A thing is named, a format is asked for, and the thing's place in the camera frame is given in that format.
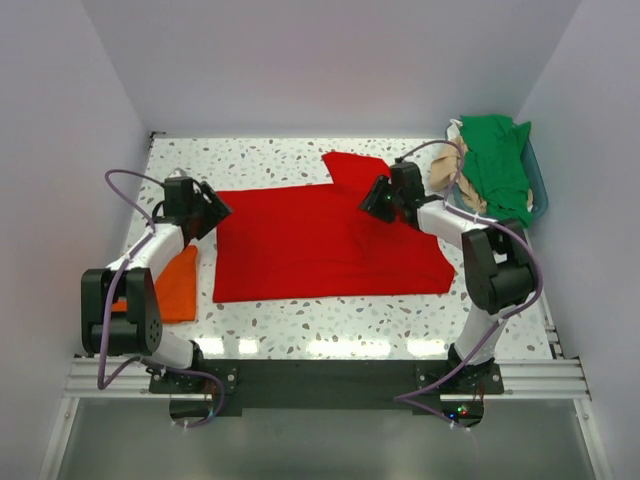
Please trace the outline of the red t shirt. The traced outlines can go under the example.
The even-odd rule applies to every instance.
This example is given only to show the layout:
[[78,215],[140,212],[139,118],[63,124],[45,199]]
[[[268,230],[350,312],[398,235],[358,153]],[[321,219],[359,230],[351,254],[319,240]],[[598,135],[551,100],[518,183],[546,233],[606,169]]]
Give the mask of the red t shirt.
[[446,294],[455,269],[438,240],[360,210],[381,159],[327,153],[331,183],[222,191],[217,303],[338,296]]

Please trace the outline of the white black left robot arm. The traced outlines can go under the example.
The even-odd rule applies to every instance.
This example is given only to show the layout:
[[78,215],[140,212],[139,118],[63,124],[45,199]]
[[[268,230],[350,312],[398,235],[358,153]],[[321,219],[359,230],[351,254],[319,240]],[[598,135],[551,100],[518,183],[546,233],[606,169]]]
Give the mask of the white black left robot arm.
[[201,240],[232,213],[206,182],[178,169],[163,181],[163,199],[143,212],[143,236],[119,259],[81,277],[81,341],[96,355],[98,386],[106,386],[129,364],[140,361],[172,368],[185,392],[200,390],[207,368],[197,345],[163,332],[155,281],[192,240]]

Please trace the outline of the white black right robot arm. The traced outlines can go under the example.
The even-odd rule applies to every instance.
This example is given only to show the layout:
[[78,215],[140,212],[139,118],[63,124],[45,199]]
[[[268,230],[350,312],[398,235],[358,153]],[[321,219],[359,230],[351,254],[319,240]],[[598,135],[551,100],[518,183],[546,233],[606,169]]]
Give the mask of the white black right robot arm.
[[394,164],[378,176],[360,209],[387,223],[399,219],[415,230],[458,248],[463,256],[471,307],[463,330],[449,348],[448,386],[469,392],[481,380],[479,366],[492,362],[506,322],[542,293],[542,273],[517,220],[489,220],[427,195],[413,162]]

